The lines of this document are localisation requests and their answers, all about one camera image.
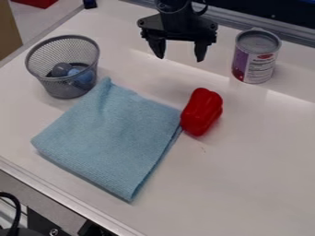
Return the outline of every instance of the can lid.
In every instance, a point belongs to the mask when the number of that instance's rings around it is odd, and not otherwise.
[[[238,35],[237,45],[247,53],[274,53],[281,47],[281,41],[271,32],[250,29]]]

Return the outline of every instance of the wire mesh basket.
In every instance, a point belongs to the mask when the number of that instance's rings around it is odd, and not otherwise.
[[[94,41],[79,35],[63,35],[36,45],[28,53],[25,65],[50,95],[72,99],[94,87],[98,61],[99,46]],[[59,64],[69,65],[68,74],[57,77],[53,73]]]

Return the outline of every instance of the blue cloth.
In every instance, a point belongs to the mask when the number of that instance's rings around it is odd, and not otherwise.
[[[106,78],[31,143],[51,162],[130,202],[180,134],[180,115]]]

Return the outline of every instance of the toy pepper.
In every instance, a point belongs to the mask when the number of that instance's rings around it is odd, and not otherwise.
[[[198,88],[181,113],[181,127],[193,136],[203,135],[221,115],[223,100],[217,93]]]

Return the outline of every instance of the white table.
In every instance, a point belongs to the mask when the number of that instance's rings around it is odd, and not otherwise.
[[[77,100],[56,100],[24,67],[24,52],[0,70],[0,168],[120,235],[297,236],[315,233],[315,49],[284,42],[274,78],[230,74],[238,31],[220,27],[197,64],[193,43],[168,44],[159,60],[135,22],[152,9],[99,1],[53,31],[83,34],[101,49],[99,76],[183,108],[205,87],[224,99],[211,132],[182,134],[132,204],[41,158],[30,139]]]

